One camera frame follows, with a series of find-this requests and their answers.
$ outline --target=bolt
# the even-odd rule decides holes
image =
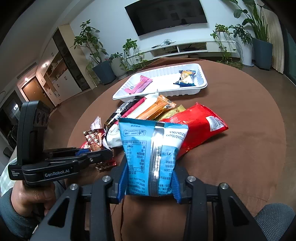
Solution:
[[[222,188],[222,189],[227,189],[229,186],[228,186],[228,184],[227,183],[221,183],[220,184],[220,187]]]
[[[78,185],[76,183],[73,183],[70,185],[71,190],[76,190],[78,188]]]
[[[196,180],[196,177],[189,176],[189,177],[187,177],[187,180],[190,181],[190,182],[194,182]]]
[[[102,180],[103,180],[103,182],[108,182],[111,180],[111,177],[110,176],[103,176]]]

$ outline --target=black tv screen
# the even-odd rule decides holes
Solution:
[[[207,23],[199,0],[140,0],[125,9],[138,36],[178,25]]]

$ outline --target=gray plant pot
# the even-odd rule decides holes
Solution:
[[[124,70],[122,66],[120,66],[122,64],[120,57],[113,59],[112,61],[110,61],[110,63],[114,74],[119,80],[122,80],[123,78],[127,77],[127,72]]]
[[[93,67],[93,71],[101,80],[102,84],[106,85],[115,80],[115,75],[112,71],[109,61],[104,61]]]
[[[270,70],[272,65],[272,44],[259,40],[252,39],[254,53],[255,53],[255,65],[263,70]]]

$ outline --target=blue planter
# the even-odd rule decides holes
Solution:
[[[255,53],[255,65],[264,70],[270,70],[272,65],[272,44],[259,40],[259,39],[252,39],[254,53]]]
[[[102,84],[106,85],[115,80],[115,75],[112,71],[109,61],[104,61],[93,67],[93,71],[99,77]]]

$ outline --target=human hand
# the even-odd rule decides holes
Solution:
[[[44,215],[56,202],[55,185],[49,187],[28,188],[23,181],[16,181],[12,193],[11,203],[14,210],[23,217],[32,215],[34,204],[44,203]]]

